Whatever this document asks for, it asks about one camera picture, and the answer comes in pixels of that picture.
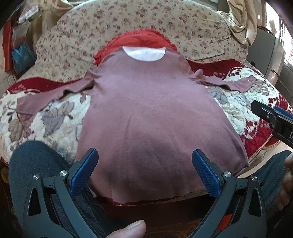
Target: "window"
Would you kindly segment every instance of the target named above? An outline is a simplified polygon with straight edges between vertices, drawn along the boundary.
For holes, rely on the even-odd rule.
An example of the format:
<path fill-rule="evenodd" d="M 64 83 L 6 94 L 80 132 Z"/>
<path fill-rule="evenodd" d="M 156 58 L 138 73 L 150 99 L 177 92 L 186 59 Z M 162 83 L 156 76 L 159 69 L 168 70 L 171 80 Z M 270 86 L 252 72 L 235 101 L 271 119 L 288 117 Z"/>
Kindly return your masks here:
<path fill-rule="evenodd" d="M 287 27 L 284 27 L 284 50 L 285 50 L 285 63 L 291 64 L 293 66 L 293 39 L 287 30 Z"/>
<path fill-rule="evenodd" d="M 267 9 L 267 29 L 269 29 L 276 38 L 279 39 L 280 37 L 280 42 L 283 43 L 285 51 L 285 64 L 290 64 L 293 68 L 293 39 L 276 11 L 268 3 L 265 3 L 265 6 Z"/>
<path fill-rule="evenodd" d="M 280 17 L 278 13 L 267 2 L 265 3 L 267 9 L 267 29 L 269 29 L 276 38 L 280 35 Z"/>

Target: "plastic bag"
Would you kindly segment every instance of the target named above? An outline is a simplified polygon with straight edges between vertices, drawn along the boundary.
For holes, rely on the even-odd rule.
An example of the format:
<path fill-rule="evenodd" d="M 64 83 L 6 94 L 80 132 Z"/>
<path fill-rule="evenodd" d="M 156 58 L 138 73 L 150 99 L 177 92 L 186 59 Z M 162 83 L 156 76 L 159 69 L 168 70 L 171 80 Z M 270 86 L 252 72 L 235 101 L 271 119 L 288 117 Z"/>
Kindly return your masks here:
<path fill-rule="evenodd" d="M 25 21 L 31 21 L 33 16 L 40 11 L 40 5 L 38 3 L 28 3 L 25 5 L 17 23 L 22 24 Z"/>
<path fill-rule="evenodd" d="M 16 26 L 13 29 L 12 40 L 11 40 L 12 50 L 19 48 L 25 42 L 25 37 L 26 37 L 26 33 L 28 32 L 29 26 L 30 26 L 30 22 L 25 22 L 24 24 Z"/>
<path fill-rule="evenodd" d="M 11 51 L 14 70 L 17 74 L 25 71 L 35 63 L 35 57 L 26 42 L 18 49 Z"/>

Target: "white neckline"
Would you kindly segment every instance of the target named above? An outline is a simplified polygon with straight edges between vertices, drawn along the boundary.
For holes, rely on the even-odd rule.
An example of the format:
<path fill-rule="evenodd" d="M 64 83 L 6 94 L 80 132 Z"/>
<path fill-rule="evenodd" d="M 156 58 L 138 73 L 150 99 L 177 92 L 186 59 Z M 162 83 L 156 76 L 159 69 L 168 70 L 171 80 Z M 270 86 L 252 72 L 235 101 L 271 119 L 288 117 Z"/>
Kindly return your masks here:
<path fill-rule="evenodd" d="M 157 61 L 164 57 L 166 47 L 148 48 L 148 47 L 131 47 L 123 46 L 124 52 L 131 58 L 140 61 Z"/>

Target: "leg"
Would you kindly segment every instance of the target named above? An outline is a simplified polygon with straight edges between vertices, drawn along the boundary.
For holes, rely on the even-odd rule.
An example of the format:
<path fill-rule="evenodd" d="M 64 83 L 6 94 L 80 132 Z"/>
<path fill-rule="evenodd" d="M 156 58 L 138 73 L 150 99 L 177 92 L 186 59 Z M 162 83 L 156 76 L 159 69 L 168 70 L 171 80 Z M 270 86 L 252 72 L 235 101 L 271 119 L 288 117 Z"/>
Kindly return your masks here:
<path fill-rule="evenodd" d="M 21 226 L 25 200 L 32 177 L 35 174 L 39 174 L 43 178 L 56 176 L 61 170 L 69 168 L 70 165 L 56 151 L 39 141 L 28 141 L 13 153 L 9 164 L 9 183 L 14 210 Z M 53 200 L 62 225 L 72 231 L 57 196 Z M 76 201 L 102 237 L 106 237 L 115 230 L 103 209 L 94 203 L 88 190 L 77 196 Z"/>
<path fill-rule="evenodd" d="M 287 171 L 284 161 L 290 154 L 291 152 L 286 150 L 274 155 L 254 174 L 260 181 L 267 219 L 278 213 L 278 207 L 275 202 L 279 196 L 282 181 Z"/>

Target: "beige cloth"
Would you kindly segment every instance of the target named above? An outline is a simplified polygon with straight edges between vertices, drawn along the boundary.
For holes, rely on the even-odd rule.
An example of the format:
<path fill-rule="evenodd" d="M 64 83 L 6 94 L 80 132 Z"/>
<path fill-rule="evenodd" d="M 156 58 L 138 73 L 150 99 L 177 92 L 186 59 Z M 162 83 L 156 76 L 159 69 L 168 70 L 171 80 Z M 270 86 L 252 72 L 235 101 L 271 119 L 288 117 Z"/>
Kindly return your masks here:
<path fill-rule="evenodd" d="M 257 34 L 253 0 L 227 0 L 230 12 L 218 11 L 226 20 L 232 34 L 243 45 L 251 46 Z"/>
<path fill-rule="evenodd" d="M 70 2 L 67 0 L 28 0 L 27 3 L 39 3 L 42 11 L 44 11 L 39 18 L 31 22 L 27 34 L 28 44 L 34 53 L 36 53 L 36 44 L 41 35 L 55 26 L 59 18 L 67 11 L 86 1 L 88 0 L 78 2 Z"/>

